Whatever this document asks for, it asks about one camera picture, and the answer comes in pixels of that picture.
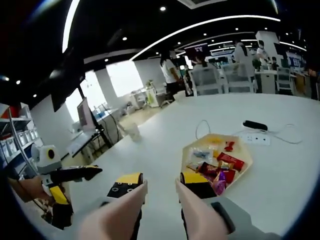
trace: white chair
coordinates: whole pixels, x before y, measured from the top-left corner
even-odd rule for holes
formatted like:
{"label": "white chair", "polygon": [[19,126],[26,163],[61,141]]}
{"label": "white chair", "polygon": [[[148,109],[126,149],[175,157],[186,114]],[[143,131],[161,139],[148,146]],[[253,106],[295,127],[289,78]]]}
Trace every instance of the white chair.
{"label": "white chair", "polygon": [[244,64],[232,63],[221,66],[223,75],[227,80],[225,93],[229,93],[230,89],[235,89],[234,93],[254,93],[254,84],[249,76],[239,76],[239,72],[247,74],[246,66]]}
{"label": "white chair", "polygon": [[222,86],[218,82],[214,68],[204,67],[189,72],[194,96],[222,94]]}
{"label": "white chair", "polygon": [[292,95],[295,95],[295,86],[294,81],[291,79],[290,68],[278,67],[276,71],[277,90],[289,90]]}

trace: hand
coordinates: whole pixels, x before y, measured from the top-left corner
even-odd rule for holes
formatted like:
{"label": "hand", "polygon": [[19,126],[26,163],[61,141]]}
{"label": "hand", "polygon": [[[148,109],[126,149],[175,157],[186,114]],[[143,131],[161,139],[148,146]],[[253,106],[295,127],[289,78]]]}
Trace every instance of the hand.
{"label": "hand", "polygon": [[44,188],[42,187],[42,179],[40,176],[36,176],[32,179],[21,180],[19,182],[23,187],[23,189],[21,189],[19,192],[23,194],[23,199],[25,202],[31,201],[32,199],[51,199],[51,197],[46,194]]}

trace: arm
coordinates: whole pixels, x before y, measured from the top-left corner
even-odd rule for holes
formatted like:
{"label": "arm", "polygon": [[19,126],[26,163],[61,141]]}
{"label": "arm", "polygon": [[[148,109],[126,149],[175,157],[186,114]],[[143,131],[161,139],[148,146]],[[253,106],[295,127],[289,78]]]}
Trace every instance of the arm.
{"label": "arm", "polygon": [[42,187],[42,179],[40,176],[20,181],[8,178],[8,182],[25,203],[33,199],[50,199],[50,196],[45,193]]}
{"label": "arm", "polygon": [[176,73],[176,70],[172,67],[169,69],[170,70],[170,73],[173,75],[174,79],[179,82],[180,81],[180,78],[178,77],[177,73]]}

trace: window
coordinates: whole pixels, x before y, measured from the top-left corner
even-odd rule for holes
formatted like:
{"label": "window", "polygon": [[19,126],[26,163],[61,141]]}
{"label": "window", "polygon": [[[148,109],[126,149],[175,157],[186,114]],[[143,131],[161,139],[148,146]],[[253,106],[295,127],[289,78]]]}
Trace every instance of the window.
{"label": "window", "polygon": [[[80,83],[80,87],[83,91],[83,95],[87,97],[91,111],[94,111],[95,108],[107,102],[94,71],[85,73],[85,80]],[[65,100],[66,107],[74,122],[79,121],[77,106],[81,101],[82,98],[78,89],[74,90],[74,92]]]}
{"label": "window", "polygon": [[117,97],[144,87],[133,61],[122,61],[106,66]]}

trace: wall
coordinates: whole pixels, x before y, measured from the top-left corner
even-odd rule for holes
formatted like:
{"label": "wall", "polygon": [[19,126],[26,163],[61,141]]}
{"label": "wall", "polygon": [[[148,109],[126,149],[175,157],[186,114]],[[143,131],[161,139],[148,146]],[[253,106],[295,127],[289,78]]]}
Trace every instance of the wall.
{"label": "wall", "polygon": [[134,64],[144,86],[148,80],[153,80],[156,89],[164,88],[166,79],[160,68],[160,58],[135,61]]}
{"label": "wall", "polygon": [[[164,88],[163,83],[166,80],[160,68],[159,58],[140,60],[135,61],[134,63],[140,75],[143,86],[146,86],[148,80],[153,80],[154,86],[157,89]],[[112,106],[113,108],[120,108],[130,101],[130,94],[117,97],[106,68],[96,71],[95,74],[98,78],[98,82],[108,105]]]}
{"label": "wall", "polygon": [[32,108],[30,112],[43,144],[55,145],[60,157],[65,156],[68,153],[67,146],[72,140],[69,129],[74,123],[66,104],[63,104],[57,112],[54,112],[49,95]]}

